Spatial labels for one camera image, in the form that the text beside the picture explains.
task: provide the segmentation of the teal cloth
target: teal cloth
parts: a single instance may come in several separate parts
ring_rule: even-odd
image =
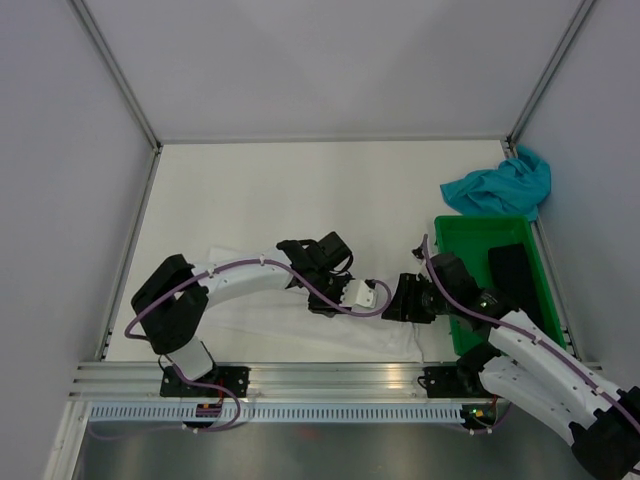
[[[549,164],[526,147],[516,148],[495,170],[477,170],[440,185],[444,201],[463,215],[526,215],[538,217],[538,204],[551,191]]]

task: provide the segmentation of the white wall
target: white wall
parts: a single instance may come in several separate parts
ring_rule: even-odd
[[[578,340],[640,383],[640,2],[599,2],[521,143],[551,164],[541,210]]]
[[[40,478],[150,149],[64,0],[0,2],[0,465]]]
[[[493,135],[579,0],[88,0],[165,142]]]

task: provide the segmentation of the purple cable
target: purple cable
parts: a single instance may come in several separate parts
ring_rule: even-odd
[[[440,281],[440,279],[436,275],[435,269],[433,268],[433,263],[431,261],[431,258],[429,257],[429,243],[428,243],[428,236],[427,235],[425,235],[423,237],[423,239],[422,239],[422,252],[423,252],[424,257],[425,257],[425,265],[427,267],[427,271],[429,272],[429,276],[431,277],[431,280],[436,285],[436,287],[438,288],[438,290],[440,291],[442,296],[447,300],[447,302],[449,302],[451,305],[453,305],[457,310],[460,310],[462,313],[465,313],[465,314],[467,314],[467,315],[469,315],[471,317],[477,318],[478,320],[482,320],[483,322],[487,322],[487,323],[490,323],[492,325],[496,325],[498,327],[504,327],[504,328],[507,328],[509,330],[513,330],[514,332],[517,332],[520,335],[523,335],[524,337],[528,338],[529,340],[536,341],[536,336],[533,333],[528,332],[527,330],[525,330],[525,329],[523,329],[521,327],[518,327],[516,325],[511,325],[509,323],[503,322],[503,321],[498,320],[496,318],[488,317],[488,316],[483,315],[481,313],[474,312],[473,310],[470,310],[470,309],[464,307],[463,305],[461,305],[460,303],[458,303],[455,300],[455,298],[453,298],[449,294],[449,292],[447,292],[447,290],[444,288],[444,285],[442,285],[442,282]],[[571,360],[568,360],[567,358],[565,358],[564,355],[562,355],[562,353],[558,352],[553,346],[551,346],[545,340],[540,340],[538,342],[538,345],[540,345],[542,348],[544,348],[549,353],[551,353],[554,357],[556,357],[558,360],[560,360],[567,368],[569,368],[569,370],[571,370],[582,381],[584,381],[589,386],[589,388],[593,389],[594,391],[599,389],[598,384],[596,384],[591,379],[591,377],[589,377],[589,375],[587,375],[582,370],[580,370],[577,366],[575,366],[573,364],[573,362],[571,362]],[[640,423],[638,423],[638,421],[635,418],[633,418],[633,415],[631,415],[620,404],[620,402],[618,402],[616,399],[614,399],[607,392],[600,393],[600,396],[602,398],[604,398],[608,403],[610,403],[616,410],[618,410],[622,414],[622,416],[624,416],[624,418],[633,426],[633,428],[636,429],[636,431],[640,435]]]
[[[248,260],[237,260],[235,262],[230,262],[230,263],[227,263],[225,265],[220,265],[219,267],[216,267],[213,270],[213,275],[220,274],[222,272],[225,272],[227,270],[231,270],[233,268],[244,267],[244,266],[247,266],[247,265],[273,265],[273,266],[276,266],[278,268],[281,268],[281,269],[285,270],[286,272],[290,273],[291,275],[293,275],[296,279],[298,279],[300,281],[300,283],[302,283],[307,288],[307,290],[309,290],[311,293],[313,293],[316,297],[320,298],[323,302],[325,302],[331,308],[334,308],[334,309],[336,309],[337,311],[339,311],[341,313],[345,313],[347,315],[351,315],[352,317],[367,318],[367,317],[375,317],[377,315],[380,315],[382,312],[384,312],[389,307],[389,305],[391,304],[391,300],[393,299],[393,294],[391,293],[391,289],[389,288],[389,286],[386,283],[384,283],[384,282],[382,282],[380,280],[373,280],[374,283],[380,285],[385,290],[385,292],[387,293],[387,299],[386,299],[384,305],[381,308],[379,308],[377,310],[374,310],[373,312],[352,312],[351,310],[348,310],[348,309],[346,309],[344,307],[341,307],[340,305],[338,305],[338,304],[334,303],[333,301],[331,301],[330,299],[328,299],[319,290],[317,290],[313,285],[311,285],[311,283],[309,283],[302,275],[300,275],[298,272],[296,272],[294,269],[292,269],[288,265],[285,265],[284,263],[278,262],[276,260],[270,260],[270,259],[265,259],[264,263],[261,263],[260,259],[257,259],[257,258],[248,259]],[[138,335],[138,334],[135,334],[135,333],[131,333],[131,331],[133,330],[133,327],[135,327],[138,323],[140,323],[140,321],[144,317],[146,317],[151,311],[153,311],[155,308],[157,308],[158,305],[160,305],[162,302],[165,302],[169,298],[173,297],[176,293],[181,292],[182,290],[187,288],[192,283],[198,282],[198,281],[202,280],[203,278],[207,278],[207,277],[209,277],[209,272],[199,273],[198,275],[195,275],[195,276],[191,277],[190,279],[182,282],[177,287],[172,288],[167,293],[165,293],[162,296],[160,296],[157,300],[153,301],[147,308],[142,310],[136,316],[136,318],[134,318],[129,323],[129,325],[127,325],[127,327],[124,329],[124,336],[126,338],[129,338],[129,339],[132,339],[132,340],[145,340],[145,341],[148,341],[147,337],[145,337],[144,335]]]

